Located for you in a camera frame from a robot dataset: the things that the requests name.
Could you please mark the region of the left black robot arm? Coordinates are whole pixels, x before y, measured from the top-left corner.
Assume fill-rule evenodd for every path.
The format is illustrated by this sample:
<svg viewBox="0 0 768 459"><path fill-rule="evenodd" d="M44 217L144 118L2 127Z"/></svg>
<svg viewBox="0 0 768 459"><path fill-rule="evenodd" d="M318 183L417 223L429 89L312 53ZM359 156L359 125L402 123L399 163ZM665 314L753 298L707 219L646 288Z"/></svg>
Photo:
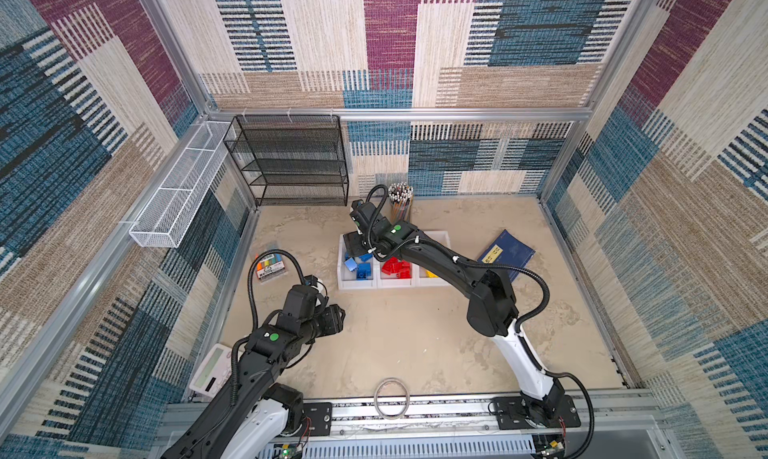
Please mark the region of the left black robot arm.
<svg viewBox="0 0 768 459"><path fill-rule="evenodd" d="M259 322L253 276L269 255L293 264L298 283L282 308ZM320 281L304 274L298 260L281 249L269 249L252 262L248 300L252 330L232 347L229 379L163 458L255 458L275 438L309 433L303 394L278 379L308 355L317 339L340 333L346 312L331 304Z"/></svg>

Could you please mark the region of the marker pen pack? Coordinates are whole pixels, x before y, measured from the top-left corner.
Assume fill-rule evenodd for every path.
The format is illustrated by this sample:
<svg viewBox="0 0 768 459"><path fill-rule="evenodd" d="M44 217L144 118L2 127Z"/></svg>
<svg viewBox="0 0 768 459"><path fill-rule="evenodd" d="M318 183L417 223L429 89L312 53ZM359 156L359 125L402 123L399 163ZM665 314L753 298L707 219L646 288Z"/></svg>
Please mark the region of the marker pen pack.
<svg viewBox="0 0 768 459"><path fill-rule="evenodd" d="M256 278L260 282L279 277L286 270L283 257L279 253L271 253L260 259L256 265Z"/></svg>

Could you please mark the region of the blue book yellow label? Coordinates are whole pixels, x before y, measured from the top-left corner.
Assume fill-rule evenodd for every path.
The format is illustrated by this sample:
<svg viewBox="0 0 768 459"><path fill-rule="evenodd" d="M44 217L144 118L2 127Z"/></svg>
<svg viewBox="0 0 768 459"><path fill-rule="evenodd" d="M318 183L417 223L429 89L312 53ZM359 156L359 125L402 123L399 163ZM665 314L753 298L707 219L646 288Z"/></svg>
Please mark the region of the blue book yellow label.
<svg viewBox="0 0 768 459"><path fill-rule="evenodd" d="M479 256L478 261L525 268L535 250L503 230L491 245Z"/></svg>

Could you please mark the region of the pink white calculator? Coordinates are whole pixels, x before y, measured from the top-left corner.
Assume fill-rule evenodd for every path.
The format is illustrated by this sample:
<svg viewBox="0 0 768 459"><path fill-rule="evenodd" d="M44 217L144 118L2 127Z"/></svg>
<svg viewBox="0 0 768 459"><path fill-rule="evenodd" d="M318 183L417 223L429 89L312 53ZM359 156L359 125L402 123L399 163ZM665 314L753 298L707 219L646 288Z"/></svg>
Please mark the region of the pink white calculator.
<svg viewBox="0 0 768 459"><path fill-rule="evenodd" d="M215 344L196 369L189 389L197 395L213 399L230 379L232 349Z"/></svg>

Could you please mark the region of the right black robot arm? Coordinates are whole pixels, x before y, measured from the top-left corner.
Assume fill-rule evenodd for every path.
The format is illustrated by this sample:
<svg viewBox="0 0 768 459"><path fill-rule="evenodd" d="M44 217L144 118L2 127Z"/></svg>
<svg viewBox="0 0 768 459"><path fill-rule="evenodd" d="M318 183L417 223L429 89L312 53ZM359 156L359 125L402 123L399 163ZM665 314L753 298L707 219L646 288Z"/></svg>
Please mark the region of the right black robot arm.
<svg viewBox="0 0 768 459"><path fill-rule="evenodd" d="M351 244L361 252L370 253L380 263L397 258L422 267L468 300L467 322L477 333L493 340L510 366L525 400L527 421L545 426L558 419L558 411L566 400L561 381L568 379L583 394L588 425L594 426L594 405L587 388L570 372L547 369L523 329L526 321L544 312L549 305L551 292L545 280L526 268L467 258L410 222L390 222L382 214L384 203L372 202L373 193L383 188L377 185L365 199L352 203L350 217L356 232L350 239ZM539 304L524 314L516 305L511 272L534 281L542 293Z"/></svg>

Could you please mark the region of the cup of coloured pencils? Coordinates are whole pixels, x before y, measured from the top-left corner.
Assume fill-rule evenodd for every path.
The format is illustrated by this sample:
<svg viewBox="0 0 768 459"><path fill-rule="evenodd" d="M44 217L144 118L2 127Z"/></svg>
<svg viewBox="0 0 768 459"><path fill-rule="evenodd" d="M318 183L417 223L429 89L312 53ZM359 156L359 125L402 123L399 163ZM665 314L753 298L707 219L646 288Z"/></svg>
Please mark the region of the cup of coloured pencils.
<svg viewBox="0 0 768 459"><path fill-rule="evenodd" d="M395 222L408 219L413 195L413 187L405 182L393 183L388 187L387 197Z"/></svg>

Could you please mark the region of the small red brick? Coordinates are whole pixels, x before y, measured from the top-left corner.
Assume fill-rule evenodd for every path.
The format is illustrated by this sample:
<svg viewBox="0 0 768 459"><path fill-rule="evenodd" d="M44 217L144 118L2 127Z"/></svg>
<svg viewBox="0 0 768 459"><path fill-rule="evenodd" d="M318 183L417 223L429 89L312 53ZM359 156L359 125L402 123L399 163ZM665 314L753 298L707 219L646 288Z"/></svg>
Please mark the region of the small red brick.
<svg viewBox="0 0 768 459"><path fill-rule="evenodd" d="M401 262L397 276L399 279L411 279L412 278L412 265L407 262Z"/></svg>

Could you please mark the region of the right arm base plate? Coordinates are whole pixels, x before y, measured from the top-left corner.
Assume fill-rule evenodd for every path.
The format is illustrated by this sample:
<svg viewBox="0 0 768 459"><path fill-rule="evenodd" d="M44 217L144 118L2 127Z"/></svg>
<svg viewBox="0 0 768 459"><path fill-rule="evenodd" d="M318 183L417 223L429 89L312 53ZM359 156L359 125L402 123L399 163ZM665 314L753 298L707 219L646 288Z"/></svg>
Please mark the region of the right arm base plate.
<svg viewBox="0 0 768 459"><path fill-rule="evenodd" d="M523 395L500 396L491 399L489 412L501 430L533 430L579 428L582 421L573 398L564 395L554 409Z"/></svg>

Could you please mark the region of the long red brick top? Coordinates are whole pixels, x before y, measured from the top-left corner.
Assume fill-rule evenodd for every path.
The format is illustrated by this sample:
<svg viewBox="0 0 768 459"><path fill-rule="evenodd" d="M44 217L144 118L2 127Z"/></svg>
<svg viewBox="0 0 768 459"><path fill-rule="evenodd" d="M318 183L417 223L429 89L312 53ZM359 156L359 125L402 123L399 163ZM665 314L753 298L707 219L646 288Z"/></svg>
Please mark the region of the long red brick top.
<svg viewBox="0 0 768 459"><path fill-rule="evenodd" d="M397 276L401 271L401 261L396 258L390 258L381 266L381 271L385 275Z"/></svg>

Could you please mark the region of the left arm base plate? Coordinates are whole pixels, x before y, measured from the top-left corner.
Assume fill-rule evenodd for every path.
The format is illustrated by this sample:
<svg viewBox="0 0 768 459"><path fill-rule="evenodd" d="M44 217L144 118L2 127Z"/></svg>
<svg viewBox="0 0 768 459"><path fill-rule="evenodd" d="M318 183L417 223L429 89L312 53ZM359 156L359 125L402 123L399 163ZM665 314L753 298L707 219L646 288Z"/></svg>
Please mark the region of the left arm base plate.
<svg viewBox="0 0 768 459"><path fill-rule="evenodd" d="M301 418L301 429L297 433L298 437L304 439L307 437L327 437L331 434L333 403L304 403Z"/></svg>

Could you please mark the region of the left white bin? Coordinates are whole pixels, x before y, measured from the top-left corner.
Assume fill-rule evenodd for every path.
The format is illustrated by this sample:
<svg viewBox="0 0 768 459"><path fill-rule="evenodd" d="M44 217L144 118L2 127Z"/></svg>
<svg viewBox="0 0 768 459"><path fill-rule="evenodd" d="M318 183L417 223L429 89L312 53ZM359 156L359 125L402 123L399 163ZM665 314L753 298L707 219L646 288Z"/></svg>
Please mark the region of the left white bin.
<svg viewBox="0 0 768 459"><path fill-rule="evenodd" d="M358 281L356 279L356 272L349 271L344 262L349 257L344 249L343 239L341 235L339 237L339 249L338 249L338 261L337 261L337 282L340 290L362 290L362 289L375 289L377 286L376 274L375 274L375 261L373 258L365 263L370 263L372 266L373 277L369 281ZM354 258L357 264L363 262L359 258Z"/></svg>

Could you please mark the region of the dark blue brick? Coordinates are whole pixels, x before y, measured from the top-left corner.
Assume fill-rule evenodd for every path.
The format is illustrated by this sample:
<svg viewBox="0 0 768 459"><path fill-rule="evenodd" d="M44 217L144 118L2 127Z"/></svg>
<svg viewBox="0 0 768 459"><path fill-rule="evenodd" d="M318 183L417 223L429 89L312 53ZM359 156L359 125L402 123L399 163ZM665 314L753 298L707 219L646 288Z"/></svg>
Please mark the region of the dark blue brick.
<svg viewBox="0 0 768 459"><path fill-rule="evenodd" d="M348 258L348 259L347 259L347 260L344 262L344 264L345 264L346 268L347 268L349 271L351 271L351 272L353 272L353 271L356 271L356 270L357 270L357 268L358 268L358 264L357 264L357 262L355 261L355 259L354 259L354 258Z"/></svg>

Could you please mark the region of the middle white bin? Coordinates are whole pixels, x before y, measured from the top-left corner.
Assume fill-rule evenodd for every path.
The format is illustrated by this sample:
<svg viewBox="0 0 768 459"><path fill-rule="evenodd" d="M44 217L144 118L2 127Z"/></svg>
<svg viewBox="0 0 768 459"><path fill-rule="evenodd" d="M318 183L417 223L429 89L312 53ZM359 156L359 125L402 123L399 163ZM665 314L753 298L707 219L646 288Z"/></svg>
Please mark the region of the middle white bin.
<svg viewBox="0 0 768 459"><path fill-rule="evenodd" d="M398 256L392 256L390 258L396 258L400 260L401 262L407 262L406 260L403 260L402 258L399 258ZM399 279L398 276L390 276L385 275L381 271L381 266L385 261L375 261L375 274L376 274L376 280L377 280L377 287L380 289L395 289L395 288L410 288L415 285L415 279L414 279L414 265L412 265L412 278L411 279Z"/></svg>

